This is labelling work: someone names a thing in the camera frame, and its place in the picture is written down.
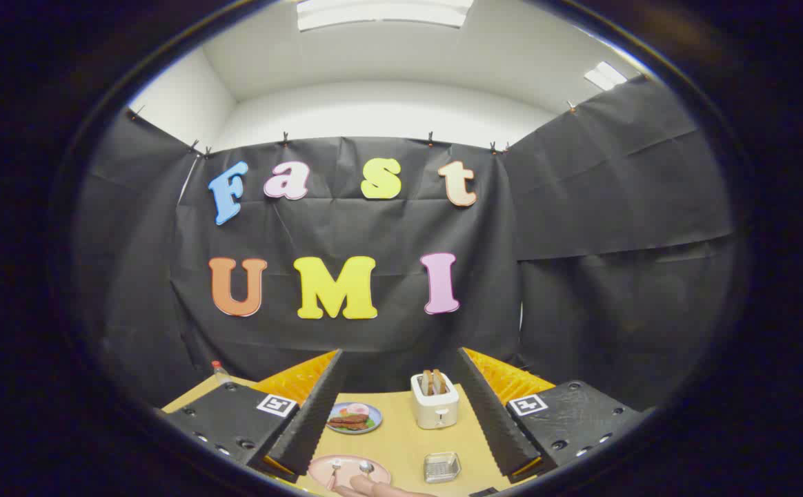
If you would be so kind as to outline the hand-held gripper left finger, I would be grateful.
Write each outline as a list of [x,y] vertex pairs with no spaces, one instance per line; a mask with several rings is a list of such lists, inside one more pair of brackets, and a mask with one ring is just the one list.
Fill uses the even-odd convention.
[[335,349],[256,384],[221,381],[162,418],[219,456],[295,483],[313,459],[344,386]]

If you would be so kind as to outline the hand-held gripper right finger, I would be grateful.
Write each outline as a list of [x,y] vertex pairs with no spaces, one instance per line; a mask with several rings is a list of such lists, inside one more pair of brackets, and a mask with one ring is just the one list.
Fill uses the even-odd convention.
[[468,347],[457,350],[456,378],[511,483],[580,459],[645,416],[584,381],[555,386]]

